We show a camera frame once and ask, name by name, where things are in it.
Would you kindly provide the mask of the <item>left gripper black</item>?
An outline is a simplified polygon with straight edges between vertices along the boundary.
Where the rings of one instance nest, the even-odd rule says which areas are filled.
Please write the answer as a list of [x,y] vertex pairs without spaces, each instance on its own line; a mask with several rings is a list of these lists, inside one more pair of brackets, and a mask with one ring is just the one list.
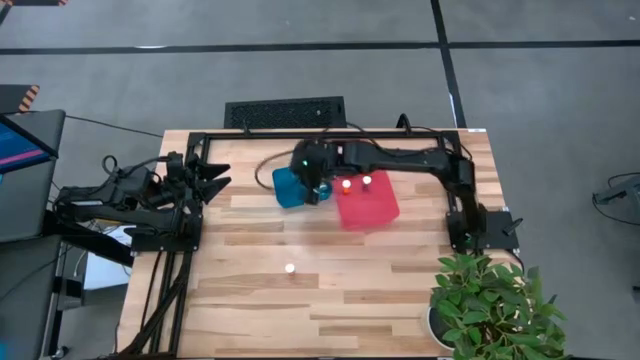
[[174,204],[193,199],[208,204],[230,182],[230,177],[217,178],[227,172],[229,164],[209,164],[197,154],[190,154],[184,161],[182,153],[171,153],[171,194]]

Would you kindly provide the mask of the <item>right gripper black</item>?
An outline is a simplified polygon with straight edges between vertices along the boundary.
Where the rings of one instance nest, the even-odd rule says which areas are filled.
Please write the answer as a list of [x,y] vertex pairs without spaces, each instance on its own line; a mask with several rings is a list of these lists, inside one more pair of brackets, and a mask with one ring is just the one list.
[[329,177],[331,152],[328,145],[312,140],[298,142],[291,156],[291,172],[305,187],[304,202],[317,205],[320,185]]

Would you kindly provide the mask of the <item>blue plastic bin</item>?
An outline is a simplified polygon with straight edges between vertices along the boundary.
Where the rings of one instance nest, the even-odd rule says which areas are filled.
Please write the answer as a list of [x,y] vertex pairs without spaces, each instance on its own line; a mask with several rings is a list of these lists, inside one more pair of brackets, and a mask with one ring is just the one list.
[[[282,208],[288,209],[303,205],[309,205],[304,202],[304,185],[291,172],[291,169],[289,167],[283,167],[274,170],[272,172],[272,180],[276,200]],[[318,204],[322,201],[328,200],[329,198],[320,198]]]

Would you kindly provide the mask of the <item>pink plastic bin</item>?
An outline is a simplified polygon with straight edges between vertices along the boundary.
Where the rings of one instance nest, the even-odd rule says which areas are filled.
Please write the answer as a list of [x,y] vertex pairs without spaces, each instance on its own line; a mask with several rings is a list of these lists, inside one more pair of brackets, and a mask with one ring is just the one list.
[[[336,177],[332,181],[340,223],[347,231],[369,231],[392,223],[400,214],[399,205],[386,171],[367,174],[372,177],[368,192],[362,189],[362,177]],[[351,181],[351,193],[342,193],[342,181]]]

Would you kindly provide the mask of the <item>black perforated panel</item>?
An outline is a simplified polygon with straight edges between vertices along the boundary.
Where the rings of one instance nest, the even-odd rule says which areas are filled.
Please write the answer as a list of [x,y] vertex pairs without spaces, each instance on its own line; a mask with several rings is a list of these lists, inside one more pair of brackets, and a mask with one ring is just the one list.
[[225,129],[345,128],[346,126],[346,109],[344,98],[341,96],[225,104]]

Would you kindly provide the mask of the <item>white box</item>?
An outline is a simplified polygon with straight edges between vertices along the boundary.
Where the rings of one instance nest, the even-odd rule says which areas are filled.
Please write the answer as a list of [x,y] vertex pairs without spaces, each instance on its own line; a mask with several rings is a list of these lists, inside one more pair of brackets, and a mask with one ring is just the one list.
[[[125,233],[127,226],[112,227],[105,234],[123,245],[131,245],[131,236]],[[126,285],[131,276],[131,267],[104,259],[93,253],[88,255],[84,276],[85,290],[98,290]]]

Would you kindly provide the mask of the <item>blue lit screen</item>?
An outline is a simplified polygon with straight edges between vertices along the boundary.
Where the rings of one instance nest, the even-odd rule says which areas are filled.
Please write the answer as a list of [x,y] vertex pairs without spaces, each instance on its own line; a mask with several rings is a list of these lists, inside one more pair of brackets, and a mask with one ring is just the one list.
[[58,158],[58,152],[0,115],[0,175]]

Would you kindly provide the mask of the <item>green potted plant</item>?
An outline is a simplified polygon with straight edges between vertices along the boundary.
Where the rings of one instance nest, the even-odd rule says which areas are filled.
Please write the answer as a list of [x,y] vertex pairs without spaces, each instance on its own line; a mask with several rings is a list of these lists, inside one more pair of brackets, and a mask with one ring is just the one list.
[[536,267],[497,263],[486,255],[439,259],[428,328],[453,360],[568,360],[565,315],[542,292]]

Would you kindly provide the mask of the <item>black mat with hazard stripes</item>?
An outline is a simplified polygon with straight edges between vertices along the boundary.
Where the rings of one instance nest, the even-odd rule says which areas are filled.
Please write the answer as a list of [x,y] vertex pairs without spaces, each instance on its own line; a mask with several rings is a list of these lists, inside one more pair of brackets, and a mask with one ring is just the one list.
[[0,114],[29,112],[39,91],[39,85],[0,85]]

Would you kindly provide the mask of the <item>grey cabinet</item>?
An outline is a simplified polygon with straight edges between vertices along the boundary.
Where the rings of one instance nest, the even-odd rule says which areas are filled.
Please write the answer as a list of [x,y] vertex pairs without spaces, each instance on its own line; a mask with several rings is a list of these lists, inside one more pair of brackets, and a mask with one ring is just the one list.
[[37,360],[60,243],[37,238],[0,244],[0,360]]

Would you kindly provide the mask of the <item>grey stand base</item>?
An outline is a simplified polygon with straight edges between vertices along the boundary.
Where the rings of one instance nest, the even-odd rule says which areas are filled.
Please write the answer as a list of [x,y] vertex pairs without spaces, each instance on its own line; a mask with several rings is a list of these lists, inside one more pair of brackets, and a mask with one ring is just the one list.
[[616,174],[607,179],[608,188],[593,193],[591,197],[594,209],[602,216],[625,225],[640,227],[640,221],[629,221],[606,214],[600,209],[601,205],[608,205],[615,199],[628,197],[635,204],[640,216],[640,171]]

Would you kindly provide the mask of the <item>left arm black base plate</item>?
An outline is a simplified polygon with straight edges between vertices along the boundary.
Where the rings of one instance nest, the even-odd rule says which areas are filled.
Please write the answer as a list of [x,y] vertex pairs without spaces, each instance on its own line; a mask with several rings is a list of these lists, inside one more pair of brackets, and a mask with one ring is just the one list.
[[200,247],[202,226],[201,215],[183,214],[162,229],[135,227],[125,233],[131,236],[134,252],[190,252]]

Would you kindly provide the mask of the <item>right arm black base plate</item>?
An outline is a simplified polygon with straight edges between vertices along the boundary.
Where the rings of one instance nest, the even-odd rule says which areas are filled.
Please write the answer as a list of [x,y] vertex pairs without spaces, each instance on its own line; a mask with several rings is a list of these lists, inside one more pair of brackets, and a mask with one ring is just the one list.
[[514,220],[507,211],[480,210],[446,215],[450,245],[457,253],[515,250],[519,247],[516,228],[521,223],[521,219]]

